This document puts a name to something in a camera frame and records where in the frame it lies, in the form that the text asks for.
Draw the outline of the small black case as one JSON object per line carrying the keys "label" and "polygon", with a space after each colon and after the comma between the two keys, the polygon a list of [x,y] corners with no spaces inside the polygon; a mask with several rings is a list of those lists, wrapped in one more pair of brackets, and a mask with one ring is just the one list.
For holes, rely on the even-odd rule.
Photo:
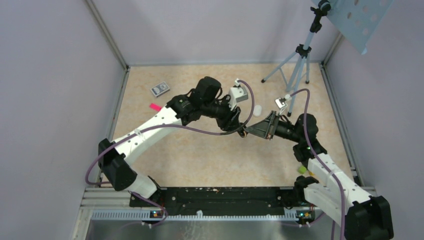
{"label": "small black case", "polygon": [[248,133],[245,130],[239,130],[237,133],[239,134],[241,138],[245,138],[248,135]]}

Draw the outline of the white earbud charging case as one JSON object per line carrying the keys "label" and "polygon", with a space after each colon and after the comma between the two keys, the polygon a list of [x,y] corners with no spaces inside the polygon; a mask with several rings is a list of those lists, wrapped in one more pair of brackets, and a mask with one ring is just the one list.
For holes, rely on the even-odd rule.
{"label": "white earbud charging case", "polygon": [[260,117],[262,115],[262,106],[261,105],[255,105],[253,108],[253,116],[254,117]]}

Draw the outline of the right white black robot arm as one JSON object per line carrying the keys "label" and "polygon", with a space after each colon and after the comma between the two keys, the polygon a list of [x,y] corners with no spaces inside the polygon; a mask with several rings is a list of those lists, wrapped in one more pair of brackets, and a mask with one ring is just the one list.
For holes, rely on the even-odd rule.
{"label": "right white black robot arm", "polygon": [[346,240],[391,240],[394,237],[391,207],[383,196],[373,196],[347,176],[317,140],[314,115],[302,113],[295,123],[280,120],[275,111],[246,128],[246,132],[271,140],[277,136],[295,142],[296,160],[312,173],[294,183],[293,200],[321,209],[340,226]]}

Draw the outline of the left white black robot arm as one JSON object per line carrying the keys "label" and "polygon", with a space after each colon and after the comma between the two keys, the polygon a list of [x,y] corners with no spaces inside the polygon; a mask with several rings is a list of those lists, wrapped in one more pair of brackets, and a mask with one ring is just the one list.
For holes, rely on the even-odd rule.
{"label": "left white black robot arm", "polygon": [[185,129],[212,136],[238,133],[245,137],[248,120],[239,120],[238,103],[255,100],[251,86],[236,79],[228,94],[222,95],[221,83],[213,77],[201,78],[188,93],[169,100],[151,119],[126,135],[113,141],[102,140],[95,163],[112,188],[135,192],[149,207],[160,202],[160,193],[154,181],[136,172],[134,162],[148,148],[176,129]]}

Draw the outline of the green cube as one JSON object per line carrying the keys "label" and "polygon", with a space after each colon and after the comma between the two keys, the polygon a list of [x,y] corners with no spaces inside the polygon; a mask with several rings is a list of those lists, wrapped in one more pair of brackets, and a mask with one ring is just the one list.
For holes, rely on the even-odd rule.
{"label": "green cube", "polygon": [[305,166],[300,166],[298,169],[297,169],[297,172],[299,173],[299,174],[301,174],[301,175],[303,175],[303,174],[305,174],[306,172],[307,172],[308,170],[307,170],[307,168],[305,167]]}

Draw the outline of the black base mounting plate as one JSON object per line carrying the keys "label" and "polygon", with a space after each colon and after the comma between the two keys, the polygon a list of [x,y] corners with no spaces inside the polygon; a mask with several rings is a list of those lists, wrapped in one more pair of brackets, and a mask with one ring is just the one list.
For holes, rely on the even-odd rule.
{"label": "black base mounting plate", "polygon": [[170,216],[283,216],[314,219],[318,208],[298,199],[293,187],[163,187],[150,201],[165,208]]}

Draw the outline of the grey playing card box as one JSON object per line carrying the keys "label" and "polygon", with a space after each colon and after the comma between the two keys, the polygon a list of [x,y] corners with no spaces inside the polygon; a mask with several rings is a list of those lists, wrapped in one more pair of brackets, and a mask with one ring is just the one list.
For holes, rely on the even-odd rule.
{"label": "grey playing card box", "polygon": [[155,85],[154,87],[151,87],[150,91],[152,92],[152,94],[156,98],[158,98],[158,97],[164,95],[165,93],[169,92],[170,87],[165,81],[162,81],[162,82],[158,83],[157,85]]}

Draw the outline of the pink rectangular block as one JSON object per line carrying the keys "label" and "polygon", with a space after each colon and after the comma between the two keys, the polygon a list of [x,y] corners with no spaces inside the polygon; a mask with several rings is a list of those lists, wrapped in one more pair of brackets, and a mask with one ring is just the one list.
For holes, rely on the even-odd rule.
{"label": "pink rectangular block", "polygon": [[157,111],[157,112],[159,112],[159,111],[162,109],[162,107],[161,107],[160,105],[157,105],[157,104],[154,104],[154,103],[151,103],[151,104],[149,105],[149,107],[150,107],[152,110]]}

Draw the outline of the perforated grey metal plate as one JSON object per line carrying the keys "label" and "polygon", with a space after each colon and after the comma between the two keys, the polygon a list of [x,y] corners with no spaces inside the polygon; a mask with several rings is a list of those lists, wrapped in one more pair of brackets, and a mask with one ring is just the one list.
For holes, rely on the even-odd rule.
{"label": "perforated grey metal plate", "polygon": [[330,6],[327,19],[361,54],[367,53],[367,43],[393,4],[393,0],[312,0],[322,8]]}

